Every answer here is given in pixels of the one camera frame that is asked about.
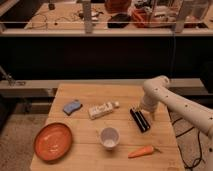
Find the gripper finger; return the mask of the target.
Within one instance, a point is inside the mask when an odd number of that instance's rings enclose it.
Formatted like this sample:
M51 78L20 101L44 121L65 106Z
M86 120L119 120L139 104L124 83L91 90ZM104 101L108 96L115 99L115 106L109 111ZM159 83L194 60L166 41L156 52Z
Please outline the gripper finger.
M152 116L152 120L155 121L155 112L152 112L151 116Z

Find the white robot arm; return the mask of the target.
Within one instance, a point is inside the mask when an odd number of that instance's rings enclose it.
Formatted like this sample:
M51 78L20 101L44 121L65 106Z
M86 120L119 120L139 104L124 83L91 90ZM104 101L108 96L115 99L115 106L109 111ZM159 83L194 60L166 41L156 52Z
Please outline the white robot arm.
M211 140L212 151L208 155L204 171L213 171L213 109L173 93L169 86L170 80L164 75L145 80L140 107L154 113L161 102L205 134Z

